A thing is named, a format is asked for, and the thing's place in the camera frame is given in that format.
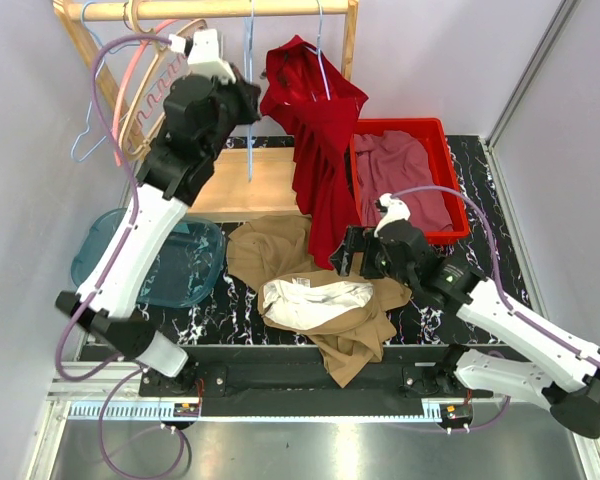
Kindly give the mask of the red pleated skirt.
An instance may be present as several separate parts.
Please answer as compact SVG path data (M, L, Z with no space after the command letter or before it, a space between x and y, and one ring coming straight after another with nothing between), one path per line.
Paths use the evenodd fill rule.
M308 251L330 269L347 227L360 223L345 153L368 96L298 35L267 53L266 73L260 111L294 137L292 189L312 220Z

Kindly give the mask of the tan garment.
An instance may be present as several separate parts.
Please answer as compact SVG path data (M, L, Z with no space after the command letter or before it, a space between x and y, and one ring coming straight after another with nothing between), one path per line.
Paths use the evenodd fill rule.
M390 310L412 292L389 279L346 277L317 266L309 252L311 221L265 216L229 235L228 272L256 291L258 312L272 328L306 336L319 349L327 373L346 386L370 362L383 358L397 330Z

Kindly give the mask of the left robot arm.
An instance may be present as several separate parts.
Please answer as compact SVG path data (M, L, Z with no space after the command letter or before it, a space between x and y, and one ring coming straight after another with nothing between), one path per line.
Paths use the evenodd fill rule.
M186 365L188 354L143 319L138 293L168 235L213 176L230 134L259 120L260 94L242 78L224 84L190 74L172 84L160 129L131 178L135 191L123 220L88 279L55 301L71 324L159 372L176 396L194 388L196 372Z

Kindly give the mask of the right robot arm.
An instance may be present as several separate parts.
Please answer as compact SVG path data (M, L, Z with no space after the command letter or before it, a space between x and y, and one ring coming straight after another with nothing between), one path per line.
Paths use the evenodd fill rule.
M425 297L438 309L495 335L523 360L493 358L473 348L449 348L434 371L446 396L484 390L534 404L582 437L600 438L600 346L552 324L507 298L497 283L466 260L439 255L406 220L380 230L350 226L331 255L346 276L354 261L366 279L384 277Z

